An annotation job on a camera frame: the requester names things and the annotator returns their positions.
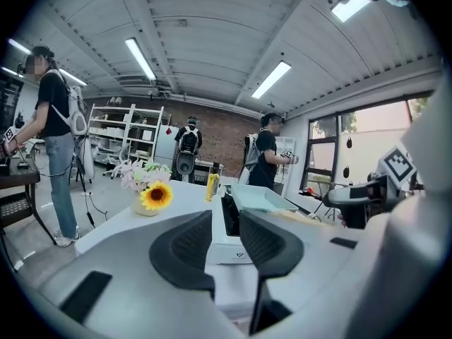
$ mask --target white sneaker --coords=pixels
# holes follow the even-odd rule
[[[57,230],[55,232],[54,238],[55,238],[55,242],[58,246],[60,247],[66,247],[69,246],[70,244],[72,244],[73,242],[76,242],[78,239],[80,239],[80,235],[78,232],[76,232],[76,237],[71,239],[69,237],[63,236],[63,234],[61,233],[60,230]]]

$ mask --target man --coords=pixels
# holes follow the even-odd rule
[[[261,118],[261,131],[256,140],[256,147],[261,153],[256,166],[249,175],[251,186],[268,187],[273,190],[278,165],[298,163],[298,157],[280,157],[276,155],[276,139],[279,136],[283,118],[277,113],[267,113]]]
[[[194,155],[196,156],[198,154],[198,149],[203,145],[203,135],[201,134],[199,129],[196,129],[196,125],[198,123],[198,121],[196,120],[196,117],[193,117],[193,116],[189,117],[187,119],[187,123],[189,125],[180,128],[180,130],[179,130],[179,132],[177,132],[176,138],[174,138],[174,140],[177,141],[178,145],[179,145],[180,140],[183,139],[184,141],[182,142],[182,148],[193,152]],[[186,134],[184,136],[184,134],[187,131],[193,131],[193,133]],[[178,147],[176,157],[179,154],[179,151],[180,151],[180,149]],[[190,183],[193,183],[194,175],[195,175],[195,170],[193,169],[193,171],[191,171],[191,173],[189,174],[189,182]],[[177,179],[179,181],[181,181],[182,177],[180,177],[180,175],[177,175]]]

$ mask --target sunflower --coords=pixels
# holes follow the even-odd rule
[[[140,194],[141,204],[146,207],[146,210],[159,210],[167,207],[172,198],[171,186],[161,181],[156,181]]]

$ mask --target flower vase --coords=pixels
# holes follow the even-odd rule
[[[138,213],[142,216],[155,216],[159,213],[160,210],[147,210],[145,206],[143,206],[143,203],[140,199],[140,194],[138,192],[135,192],[133,202],[130,206],[130,209],[134,213]]]

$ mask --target wooden table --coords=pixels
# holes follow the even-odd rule
[[[24,192],[0,198],[0,228],[34,215],[51,241],[57,244],[36,210],[36,183],[41,180],[39,171],[32,159],[25,159],[28,168],[18,168],[20,161],[21,158],[11,158],[9,175],[0,176],[0,189],[25,186]]]

